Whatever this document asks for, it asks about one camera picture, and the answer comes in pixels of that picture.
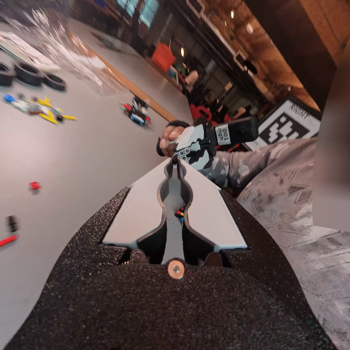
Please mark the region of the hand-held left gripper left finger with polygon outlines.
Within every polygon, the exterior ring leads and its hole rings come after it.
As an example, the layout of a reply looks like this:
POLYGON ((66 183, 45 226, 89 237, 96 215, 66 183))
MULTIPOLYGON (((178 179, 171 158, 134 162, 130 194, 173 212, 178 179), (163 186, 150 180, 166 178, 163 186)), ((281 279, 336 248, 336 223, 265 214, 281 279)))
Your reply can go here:
POLYGON ((166 221, 161 187, 168 192, 168 166, 166 158, 154 169, 132 183, 102 243, 126 248, 138 248, 142 238, 154 233, 166 221))

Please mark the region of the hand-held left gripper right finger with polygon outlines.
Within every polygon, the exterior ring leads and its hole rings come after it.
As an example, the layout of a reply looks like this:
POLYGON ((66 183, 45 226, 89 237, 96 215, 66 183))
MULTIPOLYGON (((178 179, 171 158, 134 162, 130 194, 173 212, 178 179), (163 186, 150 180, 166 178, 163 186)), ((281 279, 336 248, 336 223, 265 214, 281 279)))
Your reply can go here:
POLYGON ((221 189, 182 159, 177 159, 180 195, 185 204, 183 248, 188 252, 247 249, 221 189))

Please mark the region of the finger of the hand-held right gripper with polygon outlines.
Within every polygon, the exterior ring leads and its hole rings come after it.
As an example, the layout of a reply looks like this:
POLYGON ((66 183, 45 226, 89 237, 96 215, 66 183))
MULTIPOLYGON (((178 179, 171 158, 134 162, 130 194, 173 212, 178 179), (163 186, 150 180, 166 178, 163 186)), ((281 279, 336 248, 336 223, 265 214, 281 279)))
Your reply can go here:
POLYGON ((194 169, 210 168, 214 160, 214 155, 208 148, 192 149, 189 148, 189 165, 194 169))
POLYGON ((184 129, 181 135, 175 140, 170 141, 169 144, 176 145, 176 150, 189 148, 192 144, 195 144, 199 140, 204 139, 204 128, 203 125, 189 126, 184 129))

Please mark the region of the pile of small toy pins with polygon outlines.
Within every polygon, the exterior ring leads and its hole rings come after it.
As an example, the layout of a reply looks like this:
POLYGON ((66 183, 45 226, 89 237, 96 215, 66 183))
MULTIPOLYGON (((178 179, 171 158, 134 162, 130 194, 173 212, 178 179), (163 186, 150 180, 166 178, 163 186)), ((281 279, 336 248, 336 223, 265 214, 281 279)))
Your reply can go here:
POLYGON ((0 248, 13 245, 19 239, 20 224, 16 216, 7 216, 4 226, 1 227, 0 248))

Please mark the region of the person's right forearm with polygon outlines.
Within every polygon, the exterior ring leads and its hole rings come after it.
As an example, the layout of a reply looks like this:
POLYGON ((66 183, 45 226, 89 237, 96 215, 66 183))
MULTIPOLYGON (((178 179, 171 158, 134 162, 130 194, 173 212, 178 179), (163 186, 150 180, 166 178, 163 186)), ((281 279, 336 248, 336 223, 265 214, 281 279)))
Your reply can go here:
POLYGON ((263 178, 290 182, 312 170, 317 137, 276 142, 256 151, 218 151, 209 168, 199 172, 222 189, 239 195, 263 178))

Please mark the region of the grey desk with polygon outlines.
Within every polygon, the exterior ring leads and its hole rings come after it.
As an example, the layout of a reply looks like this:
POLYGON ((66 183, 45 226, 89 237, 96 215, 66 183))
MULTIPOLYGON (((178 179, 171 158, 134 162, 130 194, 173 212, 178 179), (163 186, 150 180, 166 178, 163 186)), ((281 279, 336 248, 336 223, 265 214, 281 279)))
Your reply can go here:
POLYGON ((101 95, 60 70, 66 92, 14 80, 1 94, 49 98, 77 120, 58 125, 28 116, 1 99, 1 227, 19 220, 19 239, 1 249, 1 349, 36 304, 63 249, 81 226, 125 186, 162 159, 155 151, 167 120, 153 110, 143 129, 120 111, 132 94, 101 95), (37 181, 42 189, 32 192, 37 181))

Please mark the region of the person's right hand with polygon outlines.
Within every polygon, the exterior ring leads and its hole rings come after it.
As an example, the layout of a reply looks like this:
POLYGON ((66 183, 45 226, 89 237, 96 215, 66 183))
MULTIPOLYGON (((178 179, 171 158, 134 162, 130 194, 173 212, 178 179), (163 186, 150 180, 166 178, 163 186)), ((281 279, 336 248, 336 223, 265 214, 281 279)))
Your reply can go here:
POLYGON ((188 123, 183 121, 170 122, 158 139, 156 146, 158 155, 173 157, 175 144, 171 144, 170 142, 176 140, 176 138, 183 133, 184 129, 189 126, 188 123))

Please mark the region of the red chair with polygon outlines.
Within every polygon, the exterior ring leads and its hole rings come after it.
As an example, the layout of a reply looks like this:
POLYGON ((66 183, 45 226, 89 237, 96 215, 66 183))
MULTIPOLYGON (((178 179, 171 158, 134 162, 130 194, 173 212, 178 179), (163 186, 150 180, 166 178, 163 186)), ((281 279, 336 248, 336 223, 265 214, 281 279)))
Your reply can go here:
POLYGON ((230 117, 228 114, 222 116, 220 113, 211 112, 208 108, 204 106, 195 106, 195 104, 191 103, 189 105, 192 119, 198 119, 200 117, 204 117, 205 119, 211 121, 214 125, 222 124, 224 122, 231 122, 234 119, 230 117))

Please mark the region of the black white marker board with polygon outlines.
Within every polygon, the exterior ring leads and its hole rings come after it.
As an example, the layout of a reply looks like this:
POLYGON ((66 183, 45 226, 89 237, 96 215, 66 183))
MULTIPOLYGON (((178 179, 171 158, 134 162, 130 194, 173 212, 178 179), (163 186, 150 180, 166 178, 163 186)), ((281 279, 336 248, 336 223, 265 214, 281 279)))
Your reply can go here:
POLYGON ((276 142, 317 136, 322 113, 289 95, 259 122, 259 137, 242 145, 256 151, 276 142))

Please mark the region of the black red toy assembly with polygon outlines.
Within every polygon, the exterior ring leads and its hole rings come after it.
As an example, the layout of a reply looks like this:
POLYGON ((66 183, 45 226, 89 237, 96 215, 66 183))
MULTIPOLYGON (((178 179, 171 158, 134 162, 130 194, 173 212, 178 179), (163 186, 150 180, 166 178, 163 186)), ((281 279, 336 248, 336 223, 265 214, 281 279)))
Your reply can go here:
POLYGON ((125 115, 128 116, 130 120, 141 126, 153 125, 149 115, 148 109, 151 106, 151 101, 149 99, 141 99, 134 95, 132 103, 123 103, 119 101, 122 110, 125 115))

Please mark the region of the person's grey sweatshirt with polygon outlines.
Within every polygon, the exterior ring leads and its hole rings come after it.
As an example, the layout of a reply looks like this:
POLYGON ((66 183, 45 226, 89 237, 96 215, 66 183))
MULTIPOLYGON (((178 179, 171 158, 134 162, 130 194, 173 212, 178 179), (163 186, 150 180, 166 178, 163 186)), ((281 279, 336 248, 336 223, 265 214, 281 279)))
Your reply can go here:
POLYGON ((239 195, 287 257, 311 309, 338 349, 349 349, 349 232, 313 225, 311 163, 255 174, 239 195))

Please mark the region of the orange box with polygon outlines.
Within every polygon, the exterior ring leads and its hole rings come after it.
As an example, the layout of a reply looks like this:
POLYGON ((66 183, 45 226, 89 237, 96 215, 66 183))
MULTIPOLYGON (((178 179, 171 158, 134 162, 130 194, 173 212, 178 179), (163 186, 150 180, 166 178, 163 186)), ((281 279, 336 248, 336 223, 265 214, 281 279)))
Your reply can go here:
POLYGON ((151 57, 151 62, 155 67, 159 68, 164 73, 168 72, 175 60, 176 57, 173 55, 171 49, 164 43, 158 43, 151 57))

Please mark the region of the clear plastic bag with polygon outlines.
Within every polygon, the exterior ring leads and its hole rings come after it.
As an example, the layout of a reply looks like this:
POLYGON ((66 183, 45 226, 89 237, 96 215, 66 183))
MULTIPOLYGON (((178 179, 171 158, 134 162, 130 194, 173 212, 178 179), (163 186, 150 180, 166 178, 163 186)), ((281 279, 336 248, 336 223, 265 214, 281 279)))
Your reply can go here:
POLYGON ((110 68, 72 30, 59 10, 27 7, 19 11, 19 33, 60 68, 74 73, 101 95, 127 91, 110 68))

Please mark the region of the pile of mixed toy parts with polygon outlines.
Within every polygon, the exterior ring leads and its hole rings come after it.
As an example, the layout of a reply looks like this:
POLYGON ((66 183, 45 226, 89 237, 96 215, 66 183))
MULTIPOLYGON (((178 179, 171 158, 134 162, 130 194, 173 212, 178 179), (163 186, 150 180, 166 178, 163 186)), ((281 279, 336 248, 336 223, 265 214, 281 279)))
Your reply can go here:
POLYGON ((40 99, 33 96, 31 99, 28 99, 24 94, 18 94, 17 97, 10 94, 2 94, 1 99, 29 116, 40 116, 42 119, 55 125, 63 123, 65 120, 77 120, 74 116, 66 115, 62 109, 52 105, 51 100, 47 97, 40 99))

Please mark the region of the black toy tire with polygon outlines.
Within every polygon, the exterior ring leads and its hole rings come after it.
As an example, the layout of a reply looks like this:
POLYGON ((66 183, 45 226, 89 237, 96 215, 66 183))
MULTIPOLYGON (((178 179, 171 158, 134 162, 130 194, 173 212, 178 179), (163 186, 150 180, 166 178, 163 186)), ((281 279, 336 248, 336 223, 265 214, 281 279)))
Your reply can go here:
POLYGON ((13 83, 15 72, 12 67, 0 62, 0 86, 10 87, 13 83))
POLYGON ((27 64, 25 62, 18 62, 14 64, 15 77, 26 83, 33 86, 41 86, 44 80, 44 76, 37 68, 27 64))
POLYGON ((67 85, 66 82, 59 76, 52 73, 45 73, 43 76, 43 83, 48 87, 57 90, 57 91, 66 91, 67 85))

